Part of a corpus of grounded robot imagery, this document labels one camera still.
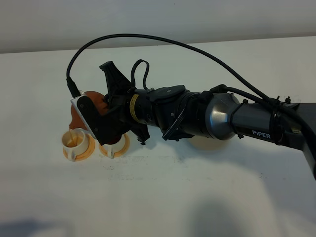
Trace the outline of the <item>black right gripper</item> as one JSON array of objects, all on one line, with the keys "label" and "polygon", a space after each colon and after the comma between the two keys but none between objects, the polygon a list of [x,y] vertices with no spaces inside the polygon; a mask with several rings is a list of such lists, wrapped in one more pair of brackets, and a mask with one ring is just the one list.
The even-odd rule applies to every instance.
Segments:
[{"label": "black right gripper", "polygon": [[130,112],[134,108],[132,101],[136,101],[139,95],[135,72],[141,63],[142,61],[136,61],[133,65],[131,80],[128,80],[112,61],[100,66],[105,73],[108,89],[108,94],[104,97],[108,108],[103,121],[106,131],[99,139],[102,145],[115,143],[128,131],[132,131],[142,145],[150,137],[147,125],[142,124],[136,115]]}]

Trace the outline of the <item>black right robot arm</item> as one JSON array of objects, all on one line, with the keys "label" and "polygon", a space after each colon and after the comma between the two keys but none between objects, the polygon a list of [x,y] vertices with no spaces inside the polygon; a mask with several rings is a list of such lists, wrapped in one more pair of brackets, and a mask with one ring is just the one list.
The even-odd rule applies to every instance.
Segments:
[{"label": "black right robot arm", "polygon": [[183,85],[137,89],[135,79],[127,79],[113,62],[100,69],[106,77],[109,111],[141,144],[149,138],[149,126],[158,127],[164,140],[247,136],[300,150],[311,171],[316,170],[314,103],[264,101],[223,84],[201,93],[190,92]]}]

